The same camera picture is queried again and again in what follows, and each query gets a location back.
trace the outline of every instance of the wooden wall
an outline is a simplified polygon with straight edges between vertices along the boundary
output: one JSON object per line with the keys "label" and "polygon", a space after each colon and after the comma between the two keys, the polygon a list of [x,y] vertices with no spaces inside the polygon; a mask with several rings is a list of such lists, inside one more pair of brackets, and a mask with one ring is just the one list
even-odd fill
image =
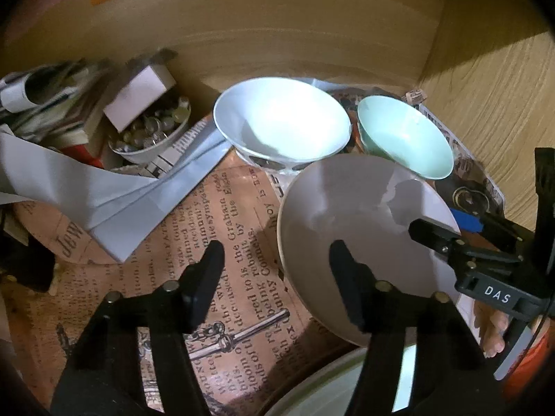
{"label": "wooden wall", "polygon": [[126,59],[167,46],[171,71],[207,105],[252,76],[413,86],[443,0],[66,0],[0,49],[0,71],[66,58]]}
{"label": "wooden wall", "polygon": [[534,148],[555,146],[555,43],[524,0],[446,0],[426,105],[484,163],[506,216],[533,229]]}

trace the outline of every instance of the black cable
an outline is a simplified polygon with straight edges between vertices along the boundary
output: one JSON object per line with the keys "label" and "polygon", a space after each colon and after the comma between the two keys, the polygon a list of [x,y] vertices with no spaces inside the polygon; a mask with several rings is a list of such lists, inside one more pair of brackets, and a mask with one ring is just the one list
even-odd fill
{"label": "black cable", "polygon": [[543,314],[542,319],[539,321],[538,328],[536,328],[536,331],[534,332],[534,335],[532,335],[532,339],[530,339],[530,342],[528,343],[528,346],[526,346],[526,349],[524,349],[524,351],[520,354],[520,356],[518,357],[517,362],[513,365],[513,367],[509,371],[509,373],[505,376],[504,380],[509,379],[509,377],[514,373],[514,371],[516,371],[518,369],[522,360],[528,354],[529,350],[532,348],[532,345],[535,343],[536,338],[539,335],[539,332],[541,331],[543,325],[545,324],[545,322],[547,320],[547,314],[549,313],[549,309],[553,305],[553,302],[555,302],[555,291],[553,291],[553,293],[551,294],[551,298],[549,299],[549,305],[546,308],[546,312]]}

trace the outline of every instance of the white box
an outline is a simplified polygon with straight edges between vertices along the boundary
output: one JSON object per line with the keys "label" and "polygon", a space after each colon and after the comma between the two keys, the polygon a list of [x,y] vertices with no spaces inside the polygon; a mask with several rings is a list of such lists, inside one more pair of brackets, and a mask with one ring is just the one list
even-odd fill
{"label": "white box", "polygon": [[149,65],[119,91],[112,103],[104,108],[104,113],[121,133],[141,112],[175,85],[176,81],[165,65]]}

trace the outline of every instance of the metal screw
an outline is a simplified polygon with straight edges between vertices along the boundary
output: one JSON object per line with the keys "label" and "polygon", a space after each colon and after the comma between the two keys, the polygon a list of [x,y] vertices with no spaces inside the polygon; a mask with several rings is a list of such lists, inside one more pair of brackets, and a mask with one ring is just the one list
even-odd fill
{"label": "metal screw", "polygon": [[374,286],[381,292],[389,292],[393,287],[390,282],[386,282],[384,280],[377,281]]}
{"label": "metal screw", "polygon": [[447,303],[449,300],[451,300],[445,292],[441,291],[434,292],[434,297],[438,302],[441,303]]}
{"label": "metal screw", "polygon": [[166,292],[175,291],[177,288],[179,288],[179,282],[177,280],[168,280],[162,285],[162,288]]}
{"label": "metal screw", "polygon": [[120,300],[121,297],[123,296],[120,291],[110,291],[104,298],[108,303],[114,303],[115,301]]}

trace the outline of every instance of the wood grain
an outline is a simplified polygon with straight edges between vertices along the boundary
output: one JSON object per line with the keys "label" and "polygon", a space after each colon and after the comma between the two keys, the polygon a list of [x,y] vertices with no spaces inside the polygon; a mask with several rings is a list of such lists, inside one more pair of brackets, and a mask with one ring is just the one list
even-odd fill
{"label": "wood grain", "polygon": [[213,100],[259,75],[413,86],[443,0],[66,0],[0,50],[0,71],[60,59],[125,61],[168,46],[183,87]]}
{"label": "wood grain", "polygon": [[534,148],[554,146],[555,44],[523,0],[446,0],[421,86],[533,229]]}

